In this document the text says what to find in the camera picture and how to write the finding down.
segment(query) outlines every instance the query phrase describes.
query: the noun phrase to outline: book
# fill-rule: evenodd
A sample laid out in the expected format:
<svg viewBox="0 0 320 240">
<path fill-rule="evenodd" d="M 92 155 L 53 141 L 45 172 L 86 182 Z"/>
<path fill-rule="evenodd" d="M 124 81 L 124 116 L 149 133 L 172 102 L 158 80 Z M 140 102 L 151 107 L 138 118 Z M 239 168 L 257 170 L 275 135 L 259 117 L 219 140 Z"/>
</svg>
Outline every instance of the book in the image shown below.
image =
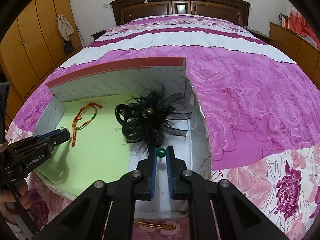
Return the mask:
<svg viewBox="0 0 320 240">
<path fill-rule="evenodd" d="M 284 14 L 279 15 L 279 25 L 285 29 L 290 29 L 289 26 L 289 17 Z"/>
</svg>

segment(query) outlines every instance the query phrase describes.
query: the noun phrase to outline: wooden cabinet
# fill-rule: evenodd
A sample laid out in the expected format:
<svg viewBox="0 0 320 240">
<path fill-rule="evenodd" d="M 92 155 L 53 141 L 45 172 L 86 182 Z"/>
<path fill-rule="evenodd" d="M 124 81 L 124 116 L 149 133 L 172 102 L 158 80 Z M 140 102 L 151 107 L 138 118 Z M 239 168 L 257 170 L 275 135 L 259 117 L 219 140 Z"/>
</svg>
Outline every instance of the wooden cabinet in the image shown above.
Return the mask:
<svg viewBox="0 0 320 240">
<path fill-rule="evenodd" d="M 284 32 L 280 50 L 286 54 L 289 58 L 295 59 L 298 48 L 300 45 L 300 39 L 290 32 Z"/>
<path fill-rule="evenodd" d="M 268 36 L 264 35 L 261 32 L 258 32 L 256 30 L 252 30 L 248 27 L 244 27 L 246 30 L 248 30 L 253 36 L 255 36 L 256 38 L 258 38 L 261 41 L 264 41 L 266 44 L 271 44 L 271 42 L 273 41 L 272 39 L 270 39 Z"/>
<path fill-rule="evenodd" d="M 75 51 L 64 52 L 57 27 L 59 14 L 75 32 L 70 40 Z M 23 103 L 57 67 L 82 49 L 69 0 L 32 0 L 20 13 L 0 43 L 0 65 L 12 83 L 6 126 Z"/>
<path fill-rule="evenodd" d="M 319 51 L 308 42 L 301 40 L 295 62 L 307 74 L 312 77 L 319 58 Z"/>
<path fill-rule="evenodd" d="M 270 23 L 269 38 L 272 39 L 272 41 L 270 42 L 270 45 L 276 47 L 277 49 L 280 49 L 284 29 L 278 28 L 278 27 L 279 27 L 278 25 L 274 25 Z"/>
<path fill-rule="evenodd" d="M 93 40 L 95 41 L 96 39 L 98 39 L 98 38 L 100 38 L 103 34 L 105 34 L 106 33 L 106 29 L 104 29 L 104 30 L 102 30 L 102 31 L 100 31 L 100 32 L 97 32 L 97 33 L 94 33 L 94 34 L 92 34 L 92 35 L 90 35 L 92 38 L 93 38 Z"/>
<path fill-rule="evenodd" d="M 319 89 L 320 51 L 296 33 L 270 22 L 271 45 L 293 59 Z"/>
<path fill-rule="evenodd" d="M 33 0 L 18 16 L 18 25 L 23 45 L 38 78 L 54 66 L 48 51 L 37 16 L 36 1 Z"/>
</svg>

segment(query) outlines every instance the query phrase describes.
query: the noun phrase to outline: pink floral bedspread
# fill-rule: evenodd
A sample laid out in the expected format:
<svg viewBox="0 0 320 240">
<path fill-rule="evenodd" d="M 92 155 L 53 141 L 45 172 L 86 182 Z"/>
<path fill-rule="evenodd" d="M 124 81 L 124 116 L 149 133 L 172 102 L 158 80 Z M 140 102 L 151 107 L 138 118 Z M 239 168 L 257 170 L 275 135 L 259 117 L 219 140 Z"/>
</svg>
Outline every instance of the pink floral bedspread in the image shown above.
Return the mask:
<svg viewBox="0 0 320 240">
<path fill-rule="evenodd" d="M 176 37 L 188 44 L 177 45 Z M 230 22 L 165 16 L 111 28 L 38 87 L 7 139 L 32 135 L 52 99 L 46 82 L 95 64 L 157 56 L 187 59 L 209 130 L 212 180 L 229 179 L 291 240 L 300 240 L 320 212 L 320 92 L 284 54 Z M 70 203 L 34 174 L 29 186 L 39 227 Z M 136 239 L 157 239 L 135 230 Z M 188 239 L 182 234 L 177 239 Z"/>
</svg>

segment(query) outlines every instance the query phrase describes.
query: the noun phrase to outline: human hand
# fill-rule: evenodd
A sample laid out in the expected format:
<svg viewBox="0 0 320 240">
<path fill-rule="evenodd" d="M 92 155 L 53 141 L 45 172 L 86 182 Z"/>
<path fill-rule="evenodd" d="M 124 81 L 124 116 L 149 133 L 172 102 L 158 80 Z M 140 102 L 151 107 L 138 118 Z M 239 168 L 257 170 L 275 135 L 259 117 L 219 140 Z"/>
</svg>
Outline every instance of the human hand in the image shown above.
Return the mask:
<svg viewBox="0 0 320 240">
<path fill-rule="evenodd" d="M 0 144 L 0 154 L 7 148 L 7 146 L 8 146 L 7 143 Z M 18 192 L 20 193 L 19 201 L 21 205 L 25 209 L 30 208 L 32 202 L 29 196 L 28 184 L 25 179 L 22 180 L 22 183 L 20 185 L 20 188 L 18 189 Z M 8 222 L 15 224 L 16 222 L 13 219 L 13 215 L 8 211 L 5 205 L 5 203 L 11 203 L 11 202 L 15 202 L 15 199 L 12 196 L 11 192 L 6 189 L 1 189 L 0 190 L 0 212 Z"/>
</svg>

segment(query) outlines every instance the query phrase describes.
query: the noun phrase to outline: black feather hair accessory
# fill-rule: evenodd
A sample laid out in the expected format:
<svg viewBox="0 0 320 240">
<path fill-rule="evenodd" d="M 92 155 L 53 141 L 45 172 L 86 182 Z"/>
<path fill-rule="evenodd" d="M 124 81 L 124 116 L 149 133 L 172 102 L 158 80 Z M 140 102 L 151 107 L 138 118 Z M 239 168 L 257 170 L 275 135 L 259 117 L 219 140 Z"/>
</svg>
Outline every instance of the black feather hair accessory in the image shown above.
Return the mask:
<svg viewBox="0 0 320 240">
<path fill-rule="evenodd" d="M 187 135 L 187 130 L 171 125 L 171 120 L 190 119 L 191 113 L 179 113 L 174 106 L 184 96 L 178 93 L 165 98 L 164 94 L 165 89 L 161 85 L 159 91 L 151 91 L 146 97 L 133 97 L 131 100 L 134 102 L 116 106 L 116 119 L 122 125 L 127 143 L 145 142 L 150 150 L 163 144 L 164 132 L 177 136 Z"/>
</svg>

